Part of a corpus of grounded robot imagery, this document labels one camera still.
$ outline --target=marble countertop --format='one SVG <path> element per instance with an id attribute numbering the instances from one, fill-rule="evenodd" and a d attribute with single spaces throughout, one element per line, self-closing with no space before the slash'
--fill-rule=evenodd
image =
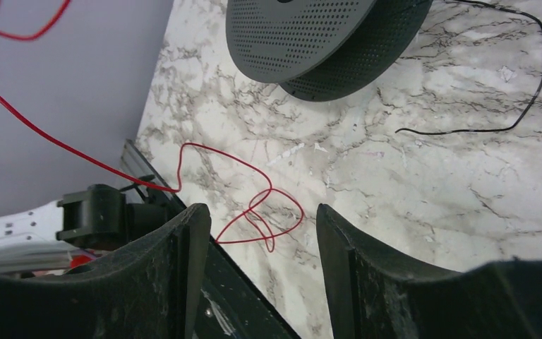
<path id="1" fill-rule="evenodd" d="M 500 4 L 542 20 L 540 1 Z M 333 102 L 311 103 L 251 81 L 225 40 L 226 0 L 176 0 L 137 144 L 168 183 L 179 146 L 204 143 L 265 171 L 304 207 L 302 226 L 277 239 L 225 249 L 302 338 L 331 338 L 315 234 L 328 203 L 364 232 L 438 266 L 542 258 L 542 91 L 508 133 L 420 137 L 427 131 L 508 126 L 531 99 L 542 34 L 525 17 L 435 0 L 418 36 L 381 77 Z M 212 233 L 266 182 L 205 151 L 187 150 L 186 203 L 212 213 Z M 258 210 L 284 229 L 297 209 L 271 195 Z M 245 221 L 225 240 L 251 238 Z"/>

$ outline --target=gray veining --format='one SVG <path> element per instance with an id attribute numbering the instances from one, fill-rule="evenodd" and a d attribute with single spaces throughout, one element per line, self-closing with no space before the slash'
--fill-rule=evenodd
<path id="1" fill-rule="evenodd" d="M 505 0 L 542 20 L 542 1 Z M 542 91 L 509 133 L 394 134 L 492 128 L 514 122 L 542 65 L 537 24 L 512 14 L 436 0 L 401 58 L 341 100 L 302 102 L 256 83 L 231 62 L 226 1 L 176 0 L 138 133 L 138 145 L 173 186 L 179 146 L 204 143 L 270 175 L 306 210 L 300 228 L 263 243 L 225 246 L 303 338 L 330 338 L 315 211 L 328 203 L 364 232 L 455 270 L 486 261 L 542 258 Z M 179 196 L 203 202 L 212 233 L 265 181 L 244 166 L 187 150 Z M 295 207 L 271 195 L 257 209 L 278 229 Z M 224 236 L 256 237 L 245 221 Z"/>

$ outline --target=black wire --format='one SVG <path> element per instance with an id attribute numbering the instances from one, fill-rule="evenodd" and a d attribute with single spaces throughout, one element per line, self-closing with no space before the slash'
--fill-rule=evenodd
<path id="1" fill-rule="evenodd" d="M 539 25 L 539 28 L 541 29 L 541 32 L 542 32 L 542 22 L 541 22 L 541 20 L 539 20 L 537 17 L 535 17 L 535 16 L 533 16 L 531 14 L 525 13 L 523 11 L 517 11 L 515 9 L 505 8 L 505 7 L 501 7 L 501 6 L 498 6 L 498 5 L 486 4 L 486 3 L 481 2 L 481 1 L 470 1 L 470 0 L 453 0 L 453 1 L 462 2 L 462 3 L 466 3 L 466 4 L 471 4 L 473 6 L 478 6 L 478 7 L 493 8 L 493 9 L 497 9 L 498 11 L 502 11 L 502 12 L 508 12 L 508 13 L 513 13 L 513 14 L 519 14 L 521 16 L 526 16 L 527 18 L 530 18 L 533 21 L 535 21 L 537 23 L 537 25 Z M 497 132 L 506 132 L 506 131 L 509 131 L 509 130 L 513 129 L 514 127 L 516 127 L 518 125 L 518 123 L 522 120 L 522 118 L 524 118 L 524 116 L 529 111 L 531 106 L 533 106 L 533 103 L 535 103 L 535 100 L 537 100 L 537 97 L 539 96 L 539 93 L 541 92 L 541 88 L 542 88 L 542 73 L 541 73 L 541 81 L 539 81 L 539 86 L 537 86 L 537 91 L 535 91 L 535 94 L 531 98 L 531 101 L 529 101 L 529 104 L 524 108 L 524 110 L 522 111 L 522 113 L 520 114 L 518 119 L 512 125 L 510 125 L 508 127 L 505 127 L 505 128 L 502 128 L 502 129 L 455 129 L 453 131 L 446 131 L 446 132 L 421 132 L 421 131 L 416 131 L 414 129 L 398 129 L 395 133 L 398 133 L 400 131 L 408 131 L 408 132 L 412 132 L 412 133 L 416 133 L 416 134 L 421 134 L 422 136 L 444 136 L 446 134 L 452 134 L 452 133 L 497 133 Z"/>

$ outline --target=red wire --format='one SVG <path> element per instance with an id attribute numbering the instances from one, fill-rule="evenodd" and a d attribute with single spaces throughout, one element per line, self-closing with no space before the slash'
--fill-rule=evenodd
<path id="1" fill-rule="evenodd" d="M 41 35 L 45 34 L 51 27 L 53 27 L 53 25 L 61 17 L 61 14 L 63 14 L 63 12 L 65 11 L 66 7 L 69 5 L 69 2 L 70 2 L 70 0 L 65 0 L 63 5 L 61 5 L 61 8 L 59 9 L 59 11 L 49 21 L 49 23 L 47 25 L 45 25 L 39 32 L 35 33 L 34 35 L 23 37 L 21 35 L 12 35 L 12 34 L 3 33 L 3 32 L 0 32 L 0 35 L 4 36 L 4 37 L 11 38 L 11 39 L 15 39 L 15 40 L 35 40 L 38 37 L 40 37 Z M 180 192 L 181 187 L 182 187 L 182 183 L 181 183 L 181 164 L 182 164 L 182 160 L 183 160 L 183 151 L 184 151 L 186 146 L 192 146 L 192 147 L 195 147 L 195 148 L 202 148 L 204 150 L 208 150 L 210 152 L 214 152 L 214 153 L 226 156 L 226 157 L 228 157 L 228 158 L 230 158 L 230 159 L 232 159 L 234 161 L 239 162 L 240 164 L 242 164 L 244 166 L 247 166 L 248 168 L 254 170 L 258 174 L 262 175 L 265 178 L 265 180 L 267 180 L 267 183 L 269 184 L 269 188 L 265 189 L 264 191 L 261 191 L 259 194 L 255 195 L 251 199 L 251 201 L 248 203 L 248 208 L 243 210 L 234 219 L 232 219 L 230 222 L 228 222 L 227 225 L 225 225 L 225 227 L 221 230 L 219 235 L 217 235 L 217 237 L 215 238 L 215 241 L 218 244 L 243 244 L 243 243 L 246 243 L 246 242 L 256 242 L 256 241 L 260 241 L 260 240 L 265 240 L 265 246 L 267 247 L 267 250 L 269 252 L 273 252 L 275 250 L 275 238 L 280 237 L 280 236 L 282 236 L 284 234 L 287 234 L 287 233 L 291 232 L 293 229 L 298 227 L 302 223 L 302 220 L 304 219 L 304 209 L 302 208 L 300 203 L 298 203 L 298 201 L 296 201 L 294 198 L 292 198 L 287 193 L 285 193 L 285 192 L 283 192 L 283 191 L 281 191 L 279 189 L 274 188 L 273 183 L 271 182 L 271 179 L 263 171 L 261 171 L 257 167 L 254 167 L 254 166 L 248 164 L 247 162 L 245 162 L 245 161 L 243 161 L 241 159 L 238 159 L 237 157 L 234 157 L 233 155 L 230 155 L 230 154 L 228 154 L 226 152 L 223 152 L 221 150 L 216 150 L 216 149 L 211 148 L 209 146 L 201 145 L 201 144 L 197 144 L 197 143 L 184 143 L 184 144 L 182 144 L 182 146 L 180 147 L 180 151 L 179 151 L 179 161 L 178 161 L 178 168 L 177 168 L 177 173 L 176 173 L 176 177 L 177 177 L 177 181 L 178 181 L 178 188 L 177 189 L 172 189 L 172 188 L 169 188 L 169 187 L 158 186 L 158 185 L 155 185 L 155 184 L 150 183 L 150 182 L 144 182 L 143 180 L 136 179 L 135 177 L 132 177 L 132 176 L 127 175 L 127 174 L 125 174 L 125 173 L 123 173 L 121 171 L 118 171 L 117 169 L 114 169 L 113 167 L 111 167 L 109 165 L 106 165 L 106 164 L 100 162 L 99 160 L 96 160 L 93 157 L 90 157 L 89 155 L 86 155 L 85 153 L 82 153 L 79 150 L 76 150 L 75 148 L 73 148 L 73 147 L 71 147 L 71 146 L 57 140 L 53 136 L 50 136 L 47 132 L 40 129 L 38 126 L 34 125 L 30 120 L 26 119 L 18 110 L 15 109 L 15 107 L 13 107 L 11 104 L 9 104 L 9 102 L 7 102 L 2 96 L 0 96 L 0 104 L 3 105 L 11 114 L 14 115 L 15 118 L 17 118 L 19 121 L 21 121 L 24 125 L 26 125 L 30 129 L 32 129 L 35 133 L 37 133 L 41 137 L 47 139 L 51 143 L 63 148 L 64 150 L 67 150 L 68 152 L 71 152 L 71 153 L 77 155 L 78 157 L 81 157 L 82 159 L 87 160 L 88 162 L 91 162 L 92 164 L 97 165 L 98 167 L 101 167 L 101 168 L 103 168 L 103 169 L 105 169 L 105 170 L 107 170 L 107 171 L 109 171 L 109 172 L 111 172 L 113 174 L 116 174 L 116 175 L 118 175 L 120 177 L 123 177 L 124 179 L 130 180 L 130 181 L 135 182 L 137 184 L 141 184 L 141 185 L 144 185 L 146 187 L 150 187 L 152 189 L 159 189 L 161 191 L 166 191 L 166 192 L 170 192 L 170 193 L 178 193 L 178 192 Z M 260 214 L 258 214 L 257 212 L 254 211 L 254 209 L 257 208 L 261 203 L 263 203 L 272 192 L 277 192 L 277 193 L 285 196 L 290 201 L 292 201 L 296 205 L 296 207 L 300 210 L 300 218 L 298 219 L 298 221 L 292 227 L 290 227 L 289 229 L 284 230 L 284 231 L 282 231 L 280 233 L 277 233 L 277 234 L 274 234 L 273 231 L 271 230 L 271 227 L 267 223 L 267 221 Z M 263 196 L 263 197 L 260 200 L 256 201 L 256 199 L 259 198 L 260 196 Z M 252 213 L 254 216 L 257 217 L 257 219 L 259 221 L 261 221 L 264 224 L 265 228 L 267 228 L 267 231 L 269 231 L 269 233 L 270 233 L 269 236 L 265 235 L 265 233 L 260 229 L 260 227 L 257 225 L 257 223 L 254 220 L 249 218 L 249 216 L 248 216 L 249 213 Z M 260 237 L 259 238 L 253 238 L 253 239 L 232 240 L 232 241 L 226 241 L 226 242 L 220 241 L 219 239 L 221 238 L 221 236 L 236 221 L 240 220 L 241 218 L 245 218 L 252 226 L 254 226 L 254 228 L 256 228 L 257 231 L 259 232 Z"/>
<path id="2" fill-rule="evenodd" d="M 68 5 L 71 3 L 71 0 L 65 0 L 61 7 L 59 7 L 59 10 L 55 13 L 55 15 L 49 20 L 49 22 L 43 26 L 38 32 L 31 34 L 31 35 L 17 35 L 12 33 L 3 32 L 0 30 L 0 36 L 6 37 L 8 39 L 17 40 L 17 41 L 32 41 L 36 40 L 39 37 L 43 36 L 46 32 L 48 32 L 55 23 L 61 18 L 61 16 L 64 14 L 64 11 L 67 9 Z"/>

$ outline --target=black plastic part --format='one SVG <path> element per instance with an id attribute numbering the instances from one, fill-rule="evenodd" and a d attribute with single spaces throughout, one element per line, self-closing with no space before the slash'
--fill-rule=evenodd
<path id="1" fill-rule="evenodd" d="M 433 266 L 317 211 L 336 339 L 542 338 L 542 261 L 495 262 L 468 273 Z"/>
<path id="2" fill-rule="evenodd" d="M 104 184 L 66 194 L 58 205 L 64 210 L 64 229 L 56 233 L 58 240 L 109 251 L 156 230 L 178 214 L 154 202 L 127 204 L 121 190 Z"/>
<path id="3" fill-rule="evenodd" d="M 153 183 L 169 187 L 132 141 L 127 141 L 125 147 L 122 162 L 126 163 L 126 168 L 133 169 L 130 172 L 133 176 L 153 174 Z M 144 191 L 146 194 L 143 195 L 148 196 L 146 203 L 167 206 L 171 214 L 181 213 L 186 208 L 176 194 L 150 189 Z M 131 192 L 127 193 L 128 200 L 137 202 L 139 196 L 131 195 Z M 212 237 L 209 238 L 198 308 L 194 332 L 198 339 L 300 338 Z"/>
<path id="4" fill-rule="evenodd" d="M 65 275 L 0 277 L 0 338 L 192 338 L 210 223 L 194 205 Z"/>

